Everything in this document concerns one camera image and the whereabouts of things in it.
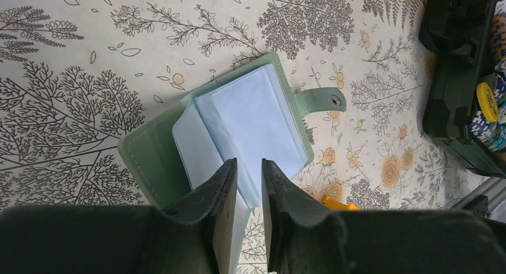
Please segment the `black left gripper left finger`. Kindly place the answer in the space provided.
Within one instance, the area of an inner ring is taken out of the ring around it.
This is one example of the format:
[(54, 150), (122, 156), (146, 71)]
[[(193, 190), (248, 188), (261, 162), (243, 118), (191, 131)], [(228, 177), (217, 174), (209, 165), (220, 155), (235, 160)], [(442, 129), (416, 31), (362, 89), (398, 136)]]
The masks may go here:
[(1, 214), (2, 273), (228, 273), (237, 160), (164, 209), (24, 205)]

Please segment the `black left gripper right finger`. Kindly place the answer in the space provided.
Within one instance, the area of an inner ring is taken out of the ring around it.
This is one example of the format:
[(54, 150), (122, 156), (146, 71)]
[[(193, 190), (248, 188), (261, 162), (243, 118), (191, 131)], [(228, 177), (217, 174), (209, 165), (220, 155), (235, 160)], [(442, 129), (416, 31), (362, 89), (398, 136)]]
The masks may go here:
[(504, 273), (505, 224), (465, 210), (332, 210), (261, 163), (275, 273)]

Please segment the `green card holder wallet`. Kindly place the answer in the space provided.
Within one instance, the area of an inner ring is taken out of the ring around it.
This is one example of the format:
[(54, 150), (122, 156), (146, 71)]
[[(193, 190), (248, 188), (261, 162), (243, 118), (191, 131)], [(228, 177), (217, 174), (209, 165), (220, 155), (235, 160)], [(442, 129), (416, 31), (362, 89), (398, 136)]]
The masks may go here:
[(173, 103), (122, 138), (118, 152), (144, 196), (161, 208), (237, 159), (229, 267), (235, 273), (249, 215), (262, 204), (261, 160), (294, 178), (314, 158), (304, 117), (346, 108), (335, 87), (293, 93), (279, 56), (268, 53)]

